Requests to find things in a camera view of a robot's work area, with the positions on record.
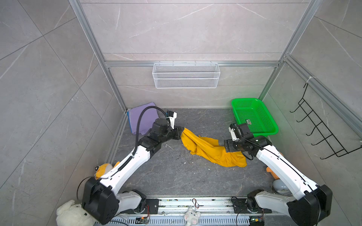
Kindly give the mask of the yellow t-shirt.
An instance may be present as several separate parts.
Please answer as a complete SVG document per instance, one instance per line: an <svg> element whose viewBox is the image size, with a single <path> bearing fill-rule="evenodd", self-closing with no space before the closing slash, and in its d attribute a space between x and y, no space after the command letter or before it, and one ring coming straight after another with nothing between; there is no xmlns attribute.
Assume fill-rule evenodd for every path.
<svg viewBox="0 0 362 226"><path fill-rule="evenodd" d="M217 139L196 136L185 128L181 140L190 154L201 156L217 165L241 168L247 166L247 159L242 153L227 153L225 147L220 146Z"/></svg>

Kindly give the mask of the green plastic basket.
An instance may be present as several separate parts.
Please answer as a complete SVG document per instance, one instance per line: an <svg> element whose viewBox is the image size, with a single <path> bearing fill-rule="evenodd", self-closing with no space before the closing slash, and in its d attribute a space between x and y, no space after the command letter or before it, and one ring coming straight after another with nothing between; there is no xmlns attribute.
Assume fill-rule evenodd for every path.
<svg viewBox="0 0 362 226"><path fill-rule="evenodd" d="M236 98L231 105L237 124L246 123L255 137L268 137L279 132L278 125L261 100Z"/></svg>

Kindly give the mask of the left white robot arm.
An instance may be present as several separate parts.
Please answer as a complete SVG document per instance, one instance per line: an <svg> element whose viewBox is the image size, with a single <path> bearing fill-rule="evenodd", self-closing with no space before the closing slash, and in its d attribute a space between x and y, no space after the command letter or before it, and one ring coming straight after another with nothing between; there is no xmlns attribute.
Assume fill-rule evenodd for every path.
<svg viewBox="0 0 362 226"><path fill-rule="evenodd" d="M184 127L175 126L168 119L156 119L147 135L136 141L136 147L116 167L99 179L87 180L82 208L103 225L118 213L142 211L146 196L136 191L121 194L121 187L165 142L179 140L183 131Z"/></svg>

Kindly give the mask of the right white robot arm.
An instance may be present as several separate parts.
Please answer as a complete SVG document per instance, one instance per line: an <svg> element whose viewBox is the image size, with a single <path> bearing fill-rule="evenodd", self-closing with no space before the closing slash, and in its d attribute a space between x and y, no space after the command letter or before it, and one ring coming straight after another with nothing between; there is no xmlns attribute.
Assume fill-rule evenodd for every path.
<svg viewBox="0 0 362 226"><path fill-rule="evenodd" d="M287 215L299 226L314 226L331 214L332 190L318 185L294 167L264 136L224 141L227 152L247 152L249 160L257 158L269 167L291 192L291 196L257 189L248 194L249 212L269 209Z"/></svg>

